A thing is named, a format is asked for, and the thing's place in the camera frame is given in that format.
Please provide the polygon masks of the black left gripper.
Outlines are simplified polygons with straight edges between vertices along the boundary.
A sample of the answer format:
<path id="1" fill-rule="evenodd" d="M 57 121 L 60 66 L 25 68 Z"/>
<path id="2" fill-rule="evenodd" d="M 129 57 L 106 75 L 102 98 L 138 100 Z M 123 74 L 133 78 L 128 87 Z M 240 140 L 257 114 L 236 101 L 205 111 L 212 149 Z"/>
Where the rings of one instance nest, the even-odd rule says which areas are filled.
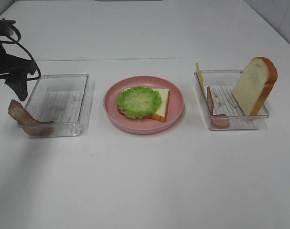
<path id="1" fill-rule="evenodd" d="M 19 43 L 21 33 L 14 26 L 15 23 L 16 21 L 13 20 L 0 20 L 0 79 L 6 79 L 5 84 L 15 92 L 20 101 L 25 101 L 28 96 L 27 75 L 35 74 L 35 60 Z M 16 44 L 28 54 L 30 59 L 8 54 L 3 44 Z"/>

